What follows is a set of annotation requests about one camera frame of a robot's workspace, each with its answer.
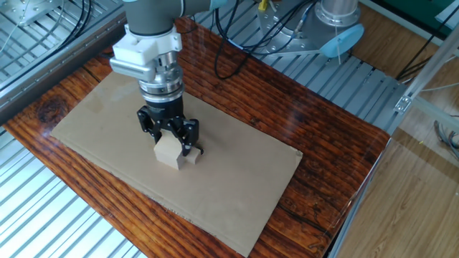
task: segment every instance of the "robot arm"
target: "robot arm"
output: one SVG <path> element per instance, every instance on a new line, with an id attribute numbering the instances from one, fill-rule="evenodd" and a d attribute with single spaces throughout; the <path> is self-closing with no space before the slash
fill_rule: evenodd
<path id="1" fill-rule="evenodd" d="M 137 116 L 142 130 L 157 143 L 161 130 L 180 141 L 186 156 L 199 138 L 199 121 L 186 119 L 182 95 L 183 71 L 177 63 L 181 35 L 174 20 L 209 11 L 227 0 L 124 0 L 126 35 L 115 45 L 110 60 L 114 72 L 138 80 L 146 101 Z"/>

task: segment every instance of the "metal frame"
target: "metal frame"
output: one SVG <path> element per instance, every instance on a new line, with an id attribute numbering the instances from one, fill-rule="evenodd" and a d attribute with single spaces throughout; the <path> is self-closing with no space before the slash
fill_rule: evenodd
<path id="1" fill-rule="evenodd" d="M 46 62 L 39 62 L 14 84 L 3 89 L 0 92 L 0 125 L 66 78 L 81 64 L 120 39 L 125 22 L 125 14 L 119 6 L 110 15 L 99 20 L 99 26 L 94 24 L 81 37 L 58 53 L 47 57 Z"/>
<path id="2" fill-rule="evenodd" d="M 411 105 L 419 110 L 437 119 L 440 123 L 449 127 L 449 129 L 459 132 L 459 121 L 443 112 L 438 107 L 428 101 L 418 97 L 419 93 L 437 74 L 440 68 L 446 63 L 455 50 L 459 47 L 459 26 L 457 26 L 445 39 L 438 51 L 433 55 L 430 61 L 421 70 L 415 81 L 408 87 L 403 96 L 394 107 L 394 111 L 404 114 Z"/>
<path id="3" fill-rule="evenodd" d="M 445 62 L 454 54 L 459 47 L 459 27 L 456 27 L 445 39 L 438 51 L 433 55 L 425 67 L 421 70 L 413 83 L 395 105 L 394 111 L 401 114 L 405 113 L 410 107 L 412 101 L 419 95 L 422 89 L 437 74 Z"/>
<path id="4" fill-rule="evenodd" d="M 400 16 L 392 13 L 391 11 L 385 9 L 384 7 L 374 3 L 372 0 L 359 0 L 359 1 L 362 4 L 364 4 L 365 6 L 368 6 L 369 8 L 371 8 L 371 9 L 377 11 L 378 13 L 384 15 L 385 17 L 391 19 L 392 21 L 397 22 L 398 24 L 402 25 L 404 28 L 406 28 L 406 29 L 408 29 L 408 30 L 420 35 L 424 39 L 429 39 L 430 36 L 432 35 L 431 33 L 425 31 L 424 29 L 419 28 L 415 24 L 407 21 L 406 19 L 403 19 L 402 17 L 400 17 Z M 437 46 L 441 46 L 441 44 L 443 43 L 443 40 L 439 39 L 437 37 L 434 37 L 433 40 L 432 40 L 432 43 L 436 44 Z M 456 50 L 454 54 L 459 57 L 459 49 Z"/>

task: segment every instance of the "wire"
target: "wire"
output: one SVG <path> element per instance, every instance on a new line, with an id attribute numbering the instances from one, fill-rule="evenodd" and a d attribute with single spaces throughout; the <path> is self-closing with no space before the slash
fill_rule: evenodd
<path id="1" fill-rule="evenodd" d="M 81 5 L 82 6 L 81 6 L 80 18 L 78 18 L 78 21 L 75 24 L 75 27 L 70 32 L 70 34 L 67 36 L 67 38 L 61 43 L 61 45 L 58 48 L 56 48 L 56 50 L 53 53 L 51 53 L 51 55 L 59 52 L 61 49 L 66 47 L 68 44 L 72 43 L 75 39 L 77 39 L 82 34 L 82 31 L 84 30 L 84 28 L 86 27 L 86 25 L 87 25 L 87 23 L 89 21 L 90 12 L 91 12 L 92 5 L 93 5 L 93 0 L 89 0 L 88 1 L 88 8 L 87 8 L 86 17 L 85 17 L 85 9 L 86 9 L 85 8 L 85 5 L 86 5 L 85 0 L 81 1 Z"/>
<path id="2" fill-rule="evenodd" d="M 218 32 L 220 33 L 220 35 L 221 35 L 222 37 L 226 37 L 226 40 L 227 40 L 229 43 L 235 45 L 235 46 L 236 46 L 237 48 L 239 48 L 239 49 L 245 50 L 246 52 L 250 51 L 250 49 L 253 48 L 253 47 L 257 47 L 257 48 L 266 47 L 266 46 L 271 42 L 271 40 L 272 40 L 274 37 L 276 37 L 276 36 L 282 31 L 282 29 L 285 27 L 285 24 L 287 24 L 287 23 L 288 23 L 291 19 L 293 19 L 293 17 L 294 17 L 294 13 L 291 14 L 291 15 L 288 17 L 287 21 L 286 21 L 285 23 L 283 23 L 283 24 L 276 30 L 276 32 L 275 32 L 273 35 L 271 35 L 271 36 L 269 36 L 268 38 L 264 39 L 264 40 L 262 41 L 262 43 L 265 43 L 265 44 L 259 45 L 260 42 L 258 42 L 257 44 L 254 44 L 254 45 L 243 46 L 243 45 L 238 45 L 238 44 L 234 43 L 231 39 L 228 38 L 227 34 L 224 33 L 224 30 L 223 30 L 222 25 L 221 25 L 221 23 L 220 23 L 219 15 L 217 15 L 216 13 L 214 13 L 214 14 L 215 14 L 215 15 L 214 15 L 214 16 L 215 16 L 215 24 L 216 24 L 217 30 L 218 30 Z"/>
<path id="3" fill-rule="evenodd" d="M 294 14 L 297 10 L 299 10 L 302 6 L 304 6 L 305 4 L 308 4 L 309 2 L 311 1 L 304 1 L 302 3 L 299 3 L 297 4 L 296 6 L 294 6 L 290 11 L 287 12 L 287 14 L 285 14 L 284 16 L 282 16 L 279 21 L 277 21 L 273 27 L 271 27 L 271 29 L 268 30 L 268 32 L 263 36 L 263 38 L 245 55 L 244 59 L 241 61 L 241 63 L 237 66 L 237 68 L 229 75 L 227 76 L 221 76 L 219 73 L 218 73 L 218 59 L 219 59 L 219 56 L 221 55 L 222 53 L 222 50 L 223 50 L 223 46 L 224 46 L 224 43 L 228 42 L 228 38 L 227 38 L 227 33 L 228 33 L 228 30 L 230 29 L 231 27 L 231 23 L 232 23 L 232 20 L 234 19 L 234 16 L 236 14 L 236 11 L 237 11 L 237 7 L 238 7 L 238 1 L 236 1 L 236 4 L 235 4 L 235 7 L 234 9 L 232 10 L 232 13 L 231 13 L 231 17 L 229 18 L 229 21 L 228 21 L 228 25 L 225 29 L 225 31 L 221 34 L 222 35 L 222 41 L 220 43 L 220 46 L 219 46 L 219 49 L 217 50 L 217 54 L 215 56 L 215 61 L 214 61 L 214 73 L 215 75 L 221 79 L 221 80 L 226 80 L 226 79 L 229 79 L 231 78 L 232 76 L 236 75 L 237 73 L 239 73 L 239 71 L 241 70 L 241 68 L 244 66 L 244 64 L 247 62 L 247 60 L 249 59 L 249 57 L 252 55 L 253 53 L 253 50 L 254 49 L 257 49 L 263 42 L 264 40 L 268 37 L 268 35 L 274 30 L 274 28 L 277 27 L 277 25 L 279 25 L 285 18 L 287 18 L 289 15 L 291 14 Z M 219 10 L 216 9 L 215 10 L 215 18 L 218 18 L 218 14 L 219 14 Z"/>
<path id="4" fill-rule="evenodd" d="M 78 30 L 77 34 L 75 35 L 75 38 L 78 38 L 81 35 L 81 33 L 83 32 L 83 30 L 85 29 L 85 27 L 87 25 L 87 22 L 89 21 L 89 17 L 91 15 L 92 6 L 93 6 L 93 0 L 88 0 L 88 7 L 87 7 L 87 14 L 86 14 L 85 21 L 83 22 L 82 26 Z"/>
<path id="5" fill-rule="evenodd" d="M 447 133 L 445 129 L 443 128 L 443 125 L 440 124 L 438 121 L 435 121 L 433 123 L 435 133 L 437 133 L 438 140 L 441 142 L 445 143 L 448 147 L 450 147 L 451 152 L 454 154 L 454 156 L 459 159 L 459 151 L 457 150 L 459 146 L 454 143 L 453 138 L 457 135 L 454 131 L 452 131 L 449 136 L 446 136 Z"/>
<path id="6" fill-rule="evenodd" d="M 198 29 L 198 24 L 196 24 L 196 17 L 195 17 L 194 15 L 191 16 L 191 20 L 193 21 L 193 24 L 194 24 L 193 28 L 191 28 L 191 29 L 190 29 L 189 31 L 187 31 L 187 32 L 179 32 L 180 34 L 183 35 L 183 34 L 192 33 L 192 32 L 194 32 L 195 30 Z"/>
<path id="7" fill-rule="evenodd" d="M 11 39 L 11 36 L 13 36 L 14 31 L 17 29 L 17 27 L 19 27 L 19 25 L 21 24 L 22 20 L 23 20 L 24 17 L 26 16 L 26 11 L 27 11 L 27 7 L 29 7 L 29 3 L 30 3 L 30 0 L 27 0 L 27 4 L 26 4 L 26 6 L 25 6 L 25 8 L 24 8 L 24 12 L 22 12 L 21 19 L 19 19 L 19 21 L 16 23 L 16 26 L 14 26 L 13 30 L 11 31 L 11 33 L 9 34 L 9 36 L 6 38 L 5 44 L 3 44 L 3 47 L 1 47 L 1 49 L 0 49 L 0 53 L 3 52 L 3 50 L 4 50 L 5 47 L 6 47 L 6 44 L 7 44 L 8 41 Z"/>
<path id="8" fill-rule="evenodd" d="M 424 51 L 424 49 L 428 46 L 428 44 L 434 39 L 435 35 L 440 32 L 440 30 L 445 26 L 445 24 L 454 16 L 454 14 L 459 10 L 459 6 L 457 6 L 453 12 L 442 22 L 442 24 L 435 30 L 435 32 L 430 36 L 430 38 L 425 42 L 425 44 L 421 47 L 421 49 L 416 53 L 416 55 L 408 62 L 407 65 L 404 66 L 402 71 L 395 77 L 396 80 L 401 80 L 402 78 L 406 77 L 404 74 L 410 70 L 410 65 L 419 57 L 419 55 Z"/>
<path id="9" fill-rule="evenodd" d="M 442 86 L 442 87 L 436 87 L 436 88 L 433 88 L 433 89 L 421 90 L 421 92 L 434 91 L 434 90 L 444 90 L 444 89 L 447 89 L 449 87 L 454 87 L 454 86 L 458 86 L 458 85 L 459 85 L 459 82 L 456 82 L 456 83 L 453 83 L 451 85 L 446 85 L 446 86 Z"/>

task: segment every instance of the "wooden panel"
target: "wooden panel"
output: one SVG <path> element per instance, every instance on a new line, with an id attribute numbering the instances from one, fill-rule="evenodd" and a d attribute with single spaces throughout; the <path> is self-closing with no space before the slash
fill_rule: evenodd
<path id="1" fill-rule="evenodd" d="M 185 22 L 177 23 L 184 31 Z M 179 62 L 186 91 L 304 153 L 251 255 L 320 257 L 389 136 L 253 58 L 238 76 L 218 80 L 213 66 L 219 42 L 202 27 L 183 36 Z M 221 73 L 244 56 L 225 48 Z M 237 256 L 49 136 L 109 72 L 106 60 L 92 59 L 5 128 L 147 256 Z"/>
<path id="2" fill-rule="evenodd" d="M 391 76 L 425 39 L 362 7 L 364 39 L 355 54 Z M 417 60 L 434 54 L 430 44 Z M 459 81 L 456 58 L 426 88 Z M 459 87 L 422 92 L 421 97 L 459 114 Z M 434 118 L 411 108 L 386 149 L 337 257 L 459 257 L 459 161 L 438 140 Z"/>
<path id="3" fill-rule="evenodd" d="M 398 130 L 337 257 L 459 257 L 459 168 Z"/>

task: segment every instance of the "metal cylinder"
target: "metal cylinder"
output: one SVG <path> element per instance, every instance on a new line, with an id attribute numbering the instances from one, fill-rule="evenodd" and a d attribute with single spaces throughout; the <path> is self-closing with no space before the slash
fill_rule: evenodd
<path id="1" fill-rule="evenodd" d="M 155 60 L 156 76 L 152 81 L 139 80 L 142 97 L 146 102 L 171 102 L 183 95 L 184 76 L 182 68 L 177 64 L 177 52 L 171 51 L 159 55 Z"/>
<path id="2" fill-rule="evenodd" d="M 322 0 L 322 9 L 333 16 L 353 14 L 359 0 Z"/>

